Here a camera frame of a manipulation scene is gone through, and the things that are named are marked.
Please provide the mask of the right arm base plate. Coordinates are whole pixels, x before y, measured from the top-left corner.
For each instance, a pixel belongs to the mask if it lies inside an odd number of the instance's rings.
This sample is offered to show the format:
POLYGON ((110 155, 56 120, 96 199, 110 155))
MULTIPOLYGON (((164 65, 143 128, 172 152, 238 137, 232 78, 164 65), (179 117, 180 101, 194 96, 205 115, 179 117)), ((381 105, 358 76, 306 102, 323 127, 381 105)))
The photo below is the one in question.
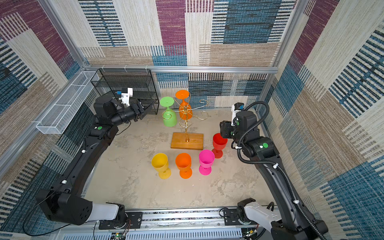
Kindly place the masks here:
POLYGON ((224 219, 225 226, 253 226, 257 225, 256 222, 242 222, 238 215, 237 209, 221 208, 219 210, 219 215, 224 219))

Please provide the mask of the yellow wine glass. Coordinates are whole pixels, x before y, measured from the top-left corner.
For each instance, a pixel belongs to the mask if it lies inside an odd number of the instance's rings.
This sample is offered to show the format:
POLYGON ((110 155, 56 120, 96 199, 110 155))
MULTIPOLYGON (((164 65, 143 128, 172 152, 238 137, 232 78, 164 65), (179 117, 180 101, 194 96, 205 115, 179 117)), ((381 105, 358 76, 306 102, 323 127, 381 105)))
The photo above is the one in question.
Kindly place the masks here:
POLYGON ((168 179, 172 174, 169 168, 168 156, 164 153, 158 153, 152 158, 152 166, 163 180, 168 179))

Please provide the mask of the orange wine glass back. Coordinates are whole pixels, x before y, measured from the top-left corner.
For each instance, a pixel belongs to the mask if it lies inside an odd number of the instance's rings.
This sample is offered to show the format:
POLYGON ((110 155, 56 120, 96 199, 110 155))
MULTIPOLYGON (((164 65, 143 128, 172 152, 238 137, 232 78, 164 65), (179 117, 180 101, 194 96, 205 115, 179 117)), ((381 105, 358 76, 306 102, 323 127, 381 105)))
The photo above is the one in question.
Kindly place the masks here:
POLYGON ((190 96, 190 93, 187 90, 180 90, 175 94, 176 98, 182 100, 179 104, 179 114, 182 120, 189 120, 192 118, 192 108, 191 105, 186 101, 190 96))

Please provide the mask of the green wine glass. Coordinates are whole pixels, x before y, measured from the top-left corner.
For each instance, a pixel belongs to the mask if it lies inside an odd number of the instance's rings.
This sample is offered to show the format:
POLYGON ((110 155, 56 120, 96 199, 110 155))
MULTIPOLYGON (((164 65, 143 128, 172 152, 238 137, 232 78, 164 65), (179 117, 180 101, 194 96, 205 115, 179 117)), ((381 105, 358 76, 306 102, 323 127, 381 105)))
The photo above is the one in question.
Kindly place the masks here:
POLYGON ((160 100, 160 105, 165 107, 165 111, 162 113, 163 123, 166 127, 174 127, 178 123, 176 112, 171 109, 175 100, 172 97, 163 97, 160 100))

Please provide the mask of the magenta wine glass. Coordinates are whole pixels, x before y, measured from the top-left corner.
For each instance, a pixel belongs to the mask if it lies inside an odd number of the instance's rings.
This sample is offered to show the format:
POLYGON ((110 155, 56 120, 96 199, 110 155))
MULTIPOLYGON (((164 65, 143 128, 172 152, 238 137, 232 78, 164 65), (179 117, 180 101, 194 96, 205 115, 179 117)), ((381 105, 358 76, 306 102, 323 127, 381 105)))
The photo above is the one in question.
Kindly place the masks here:
POLYGON ((215 161, 215 155, 210 150, 203 150, 199 153, 199 172, 203 176, 208 176, 212 172, 212 165, 215 161))

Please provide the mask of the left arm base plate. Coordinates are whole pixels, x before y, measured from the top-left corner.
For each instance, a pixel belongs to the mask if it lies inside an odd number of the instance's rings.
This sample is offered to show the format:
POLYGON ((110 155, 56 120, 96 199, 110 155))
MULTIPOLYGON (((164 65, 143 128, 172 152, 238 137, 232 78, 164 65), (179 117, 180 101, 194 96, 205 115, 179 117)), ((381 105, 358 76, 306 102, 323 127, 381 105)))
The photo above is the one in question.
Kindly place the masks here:
POLYGON ((142 224, 143 212, 128 212, 118 215, 114 220, 100 221, 99 230, 139 229, 142 224))

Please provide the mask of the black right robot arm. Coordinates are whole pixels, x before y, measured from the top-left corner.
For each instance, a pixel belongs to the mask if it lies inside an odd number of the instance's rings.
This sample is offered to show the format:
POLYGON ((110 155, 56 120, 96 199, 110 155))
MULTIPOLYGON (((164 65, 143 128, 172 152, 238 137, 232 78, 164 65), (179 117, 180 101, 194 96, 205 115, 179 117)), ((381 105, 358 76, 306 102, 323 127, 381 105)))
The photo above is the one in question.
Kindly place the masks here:
POLYGON ((233 140, 231 147, 242 163, 256 167, 279 208, 279 212, 273 212, 248 198, 238 203, 239 220, 242 224, 259 224, 275 240, 323 240, 328 232, 326 223, 316 219, 300 198, 275 143, 260 135, 258 126, 269 110, 269 105, 263 101, 253 102, 248 107, 235 103, 231 107, 232 119, 220 123, 221 137, 233 140))

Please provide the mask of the red wine glass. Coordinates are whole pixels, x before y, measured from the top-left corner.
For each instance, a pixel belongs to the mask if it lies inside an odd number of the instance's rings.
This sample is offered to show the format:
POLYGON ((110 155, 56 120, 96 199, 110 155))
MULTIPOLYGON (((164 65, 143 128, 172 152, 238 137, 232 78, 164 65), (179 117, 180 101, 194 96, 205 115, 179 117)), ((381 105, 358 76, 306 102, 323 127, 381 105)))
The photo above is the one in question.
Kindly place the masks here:
POLYGON ((220 133, 217 133, 213 136, 213 147, 212 152, 215 155, 216 159, 220 159, 223 156, 223 149, 228 143, 227 139, 224 139, 220 133))

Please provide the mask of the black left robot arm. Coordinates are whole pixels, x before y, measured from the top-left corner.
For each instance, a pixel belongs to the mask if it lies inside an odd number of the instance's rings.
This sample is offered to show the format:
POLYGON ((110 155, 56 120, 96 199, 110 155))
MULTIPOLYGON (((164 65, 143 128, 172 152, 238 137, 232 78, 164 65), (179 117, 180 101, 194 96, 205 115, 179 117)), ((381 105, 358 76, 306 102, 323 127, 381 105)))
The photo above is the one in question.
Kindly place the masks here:
POLYGON ((95 100, 95 119, 79 151, 51 188, 40 190, 36 196, 48 220, 77 226, 93 221, 109 221, 119 227, 125 225, 127 216, 123 205, 95 204, 81 194, 97 161, 117 135, 118 126, 143 119, 155 102, 133 99, 126 107, 109 95, 95 100))

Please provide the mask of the orange wine glass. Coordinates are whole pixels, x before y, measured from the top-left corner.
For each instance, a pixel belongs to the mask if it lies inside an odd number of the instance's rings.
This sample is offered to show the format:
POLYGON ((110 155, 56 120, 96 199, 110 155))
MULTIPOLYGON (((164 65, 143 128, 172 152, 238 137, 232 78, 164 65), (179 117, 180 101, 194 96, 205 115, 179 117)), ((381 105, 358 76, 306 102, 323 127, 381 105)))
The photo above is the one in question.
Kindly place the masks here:
POLYGON ((175 94, 176 98, 182 100, 179 104, 179 114, 182 120, 189 120, 192 118, 192 108, 191 105, 186 101, 190 96, 190 93, 187 90, 180 90, 175 94))
POLYGON ((193 171, 191 169, 192 158, 187 153, 181 153, 176 157, 176 166, 180 170, 180 176, 183 179, 188 179, 192 176, 193 171))

